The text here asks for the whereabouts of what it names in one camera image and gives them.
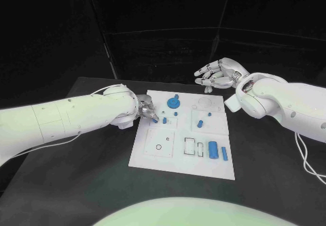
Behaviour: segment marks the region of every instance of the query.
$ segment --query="white cable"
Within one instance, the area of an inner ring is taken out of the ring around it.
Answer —
[[[28,152],[31,152],[31,151],[35,151],[37,149],[40,149],[40,148],[43,148],[43,147],[51,147],[51,146],[56,146],[56,145],[63,145],[63,144],[69,143],[71,140],[69,140],[69,141],[66,141],[66,142],[63,142],[63,143],[54,144],[54,145],[46,145],[46,146],[41,146],[41,147],[38,147],[38,148],[35,148],[35,149],[33,149],[33,150],[28,150],[27,152],[21,153],[21,154],[14,155],[11,158],[15,158],[15,157],[18,157],[20,155],[22,155],[22,154],[25,154],[25,153],[28,153]]]
[[[299,139],[299,141],[301,141],[301,143],[302,143],[302,146],[304,146],[304,151],[305,151],[304,154],[302,154],[301,148],[299,148],[299,146],[298,146],[297,137],[298,137],[298,139]],[[312,167],[311,167],[310,164],[307,163],[307,147],[305,147],[305,143],[302,142],[302,139],[301,139],[301,137],[299,137],[299,134],[295,133],[295,132],[294,132],[294,138],[295,138],[297,148],[298,148],[298,151],[299,151],[299,154],[301,154],[301,157],[302,157],[302,168],[304,168],[304,170],[305,170],[310,174],[312,174],[312,175],[318,178],[318,180],[321,181],[321,183],[326,185],[326,181],[320,178],[320,177],[324,177],[324,178],[326,178],[326,175],[317,174],[315,171],[314,171],[314,169],[312,169]]]
[[[103,87],[103,88],[100,88],[99,90],[96,90],[92,94],[95,94],[96,92],[99,92],[100,90],[103,90],[103,89],[106,89],[106,88],[109,88],[109,87],[113,87],[113,86],[121,86],[121,84],[118,84],[118,85],[110,85],[110,86],[106,86],[106,87]]]

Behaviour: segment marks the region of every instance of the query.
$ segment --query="blue object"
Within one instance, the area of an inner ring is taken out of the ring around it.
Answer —
[[[167,100],[167,107],[175,109],[180,106],[178,95],[175,94],[172,98]]]
[[[217,143],[214,141],[209,141],[209,158],[210,159],[219,158]]]
[[[203,123],[203,121],[198,120],[198,122],[197,122],[197,128],[201,128],[201,123]]]
[[[224,161],[227,161],[227,154],[226,154],[226,149],[224,149],[224,147],[222,147],[222,159],[223,159]]]

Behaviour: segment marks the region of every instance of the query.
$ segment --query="robotic hand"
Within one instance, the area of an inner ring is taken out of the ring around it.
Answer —
[[[77,136],[108,124],[132,126],[138,117],[158,120],[151,97],[113,85],[90,95],[0,110],[0,166],[22,150]]]
[[[204,93],[214,88],[234,88],[224,101],[232,112],[240,108],[255,118],[273,117],[282,127],[305,137],[326,142],[326,89],[286,81],[271,74],[249,73],[237,62],[223,58],[196,72],[203,73],[196,83],[206,86]]]

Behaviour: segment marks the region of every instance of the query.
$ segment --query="blue block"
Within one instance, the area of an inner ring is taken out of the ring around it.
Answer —
[[[201,128],[201,123],[203,123],[203,121],[198,120],[198,122],[197,122],[197,128]]]
[[[219,158],[217,143],[214,141],[209,141],[209,158],[210,159]]]
[[[226,149],[224,149],[224,147],[222,147],[222,159],[223,159],[224,161],[227,161],[227,154],[226,154]]]

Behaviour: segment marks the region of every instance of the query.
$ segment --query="hole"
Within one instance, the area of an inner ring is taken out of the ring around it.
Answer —
[[[295,112],[291,112],[291,119],[295,117],[295,114],[297,114]]]

